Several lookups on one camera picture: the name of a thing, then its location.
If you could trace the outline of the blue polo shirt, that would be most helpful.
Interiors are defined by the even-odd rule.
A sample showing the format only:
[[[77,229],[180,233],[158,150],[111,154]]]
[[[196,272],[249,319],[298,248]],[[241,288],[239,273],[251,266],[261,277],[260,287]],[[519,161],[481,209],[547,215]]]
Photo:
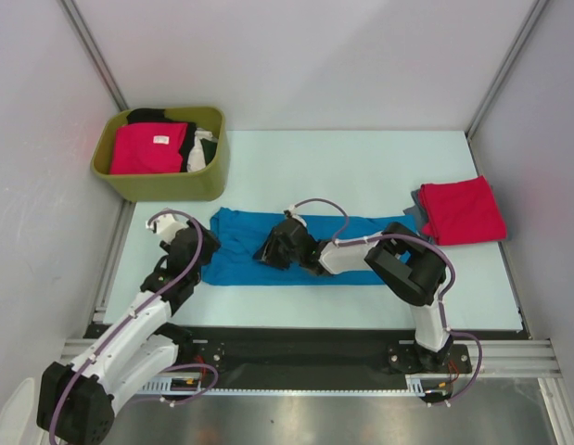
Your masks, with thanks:
[[[213,286],[377,286],[383,284],[371,270],[335,276],[313,276],[293,264],[281,271],[253,259],[271,229],[284,220],[279,213],[247,212],[221,208],[210,218],[210,230],[221,242],[210,264],[203,268],[203,281]],[[303,215],[311,235],[325,239],[340,229],[343,217]],[[341,237],[356,238],[383,231],[390,223],[401,223],[416,232],[411,215],[365,218],[351,216]]]

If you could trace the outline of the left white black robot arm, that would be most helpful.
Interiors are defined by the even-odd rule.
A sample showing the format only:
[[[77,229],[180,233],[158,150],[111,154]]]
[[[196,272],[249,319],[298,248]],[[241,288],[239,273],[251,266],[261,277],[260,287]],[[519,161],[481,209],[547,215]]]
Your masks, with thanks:
[[[161,372],[198,373],[197,394],[219,378],[191,332],[171,319],[193,295],[201,269],[221,243],[192,223],[154,225],[165,254],[122,318],[67,364],[52,362],[41,378],[36,424],[53,444],[99,444],[121,408]]]

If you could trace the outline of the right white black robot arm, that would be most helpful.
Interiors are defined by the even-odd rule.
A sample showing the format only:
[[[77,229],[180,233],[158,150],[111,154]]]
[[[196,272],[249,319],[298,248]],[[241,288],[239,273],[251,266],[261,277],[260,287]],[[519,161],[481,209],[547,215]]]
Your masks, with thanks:
[[[453,336],[442,297],[455,273],[440,250],[405,225],[393,222],[382,232],[353,239],[316,239],[304,222],[288,217],[271,230],[253,259],[278,270],[297,264],[314,276],[373,272],[411,308],[415,340],[410,357],[418,369],[438,372],[450,362]]]

